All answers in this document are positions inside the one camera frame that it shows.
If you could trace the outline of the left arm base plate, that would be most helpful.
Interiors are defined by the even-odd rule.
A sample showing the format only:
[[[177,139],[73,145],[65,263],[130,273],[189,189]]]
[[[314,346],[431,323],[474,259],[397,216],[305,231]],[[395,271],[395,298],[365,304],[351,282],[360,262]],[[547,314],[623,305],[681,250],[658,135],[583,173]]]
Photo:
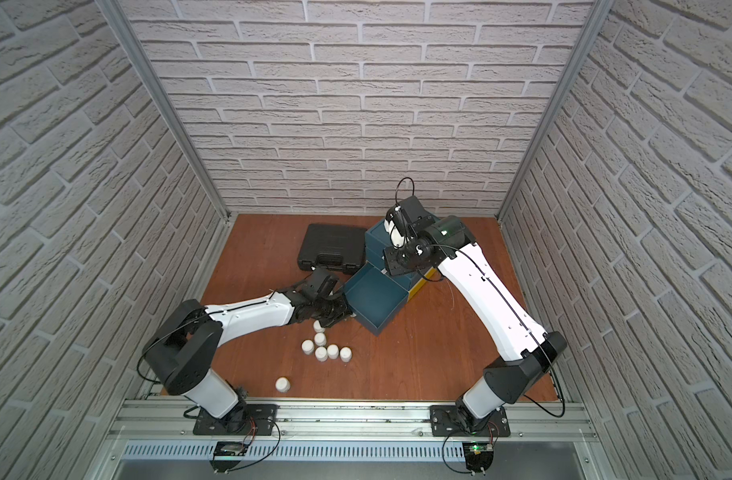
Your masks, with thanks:
[[[201,408],[195,419],[194,435],[201,436],[272,436],[273,422],[279,409],[274,403],[238,405],[223,418],[216,418]]]

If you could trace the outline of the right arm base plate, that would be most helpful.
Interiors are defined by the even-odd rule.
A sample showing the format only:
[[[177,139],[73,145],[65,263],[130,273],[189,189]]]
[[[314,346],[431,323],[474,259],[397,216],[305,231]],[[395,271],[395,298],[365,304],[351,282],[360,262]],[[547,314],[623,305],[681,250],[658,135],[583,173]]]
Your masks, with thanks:
[[[476,418],[458,405],[431,405],[429,420],[434,437],[458,435],[499,438],[511,436],[509,419],[503,407],[493,410],[483,418]]]

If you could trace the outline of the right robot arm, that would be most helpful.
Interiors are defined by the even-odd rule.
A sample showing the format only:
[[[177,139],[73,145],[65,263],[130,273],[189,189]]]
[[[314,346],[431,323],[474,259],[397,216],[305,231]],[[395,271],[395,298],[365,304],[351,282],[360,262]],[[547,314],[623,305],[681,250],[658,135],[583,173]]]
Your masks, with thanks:
[[[462,293],[497,347],[499,357],[456,401],[455,422],[477,431],[494,411],[516,403],[549,373],[567,341],[558,331],[546,331],[520,305],[458,217],[411,223],[394,210],[384,228],[391,242],[384,250],[387,273],[438,270]]]

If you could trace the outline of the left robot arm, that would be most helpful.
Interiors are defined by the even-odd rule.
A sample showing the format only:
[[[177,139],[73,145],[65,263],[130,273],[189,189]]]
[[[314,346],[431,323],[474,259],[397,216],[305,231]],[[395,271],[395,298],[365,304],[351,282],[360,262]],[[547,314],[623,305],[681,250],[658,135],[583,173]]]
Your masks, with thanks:
[[[213,369],[217,350],[254,332],[316,320],[330,327],[352,314],[340,277],[324,268],[255,299],[230,304],[182,302],[142,349],[140,361],[171,395],[223,420],[243,408],[244,396]]]

